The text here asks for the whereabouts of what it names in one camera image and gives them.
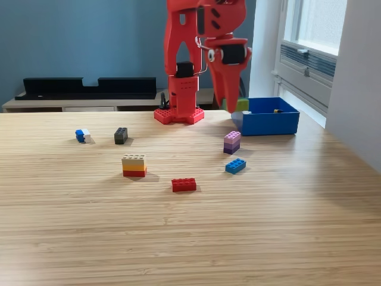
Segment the white wall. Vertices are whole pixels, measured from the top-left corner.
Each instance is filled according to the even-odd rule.
[[[282,0],[257,0],[252,44],[250,97],[272,97]]]
[[[381,172],[381,0],[348,0],[327,130]]]

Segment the black object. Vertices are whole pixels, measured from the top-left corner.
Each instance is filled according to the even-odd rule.
[[[128,139],[127,128],[118,128],[114,134],[115,144],[123,145]]]
[[[214,9],[214,8],[212,8],[212,14],[213,14],[215,17],[217,17],[217,18],[220,18],[220,17],[221,17],[220,13],[218,13],[218,11],[217,11],[216,9]]]
[[[222,45],[224,57],[223,64],[242,64],[246,59],[246,48],[244,45]]]
[[[245,84],[243,83],[243,80],[241,77],[239,78],[239,97],[244,97],[244,98],[249,97],[249,95],[246,94]]]
[[[205,34],[205,8],[199,6],[197,8],[197,32],[200,35]]]
[[[83,86],[82,77],[24,79],[25,95],[16,100],[154,100],[156,78],[98,79],[98,86]]]
[[[217,30],[220,30],[221,29],[221,26],[220,25],[218,25],[218,23],[216,22],[216,21],[212,21],[212,25],[213,25],[213,27],[214,28],[216,28]]]
[[[167,101],[166,98],[165,98],[165,93],[161,93],[161,101],[160,101],[160,106],[159,106],[159,109],[162,109],[162,110],[165,110],[165,109],[169,109],[169,100]]]
[[[177,63],[176,77],[192,77],[193,76],[193,63],[190,61],[182,61]]]

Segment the window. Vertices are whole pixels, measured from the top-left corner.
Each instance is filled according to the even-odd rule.
[[[282,0],[276,88],[293,90],[320,114],[329,108],[347,0]]]
[[[285,40],[338,55],[347,0],[289,0]]]

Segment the green lego brick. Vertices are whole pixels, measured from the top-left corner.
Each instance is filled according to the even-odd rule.
[[[221,105],[222,110],[227,110],[226,108],[226,99],[222,101]],[[248,98],[239,98],[237,101],[236,110],[237,111],[248,111],[249,110],[249,99]]]

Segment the black lego brick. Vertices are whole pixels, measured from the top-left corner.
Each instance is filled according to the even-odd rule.
[[[115,144],[124,144],[128,137],[127,128],[118,128],[114,134]]]

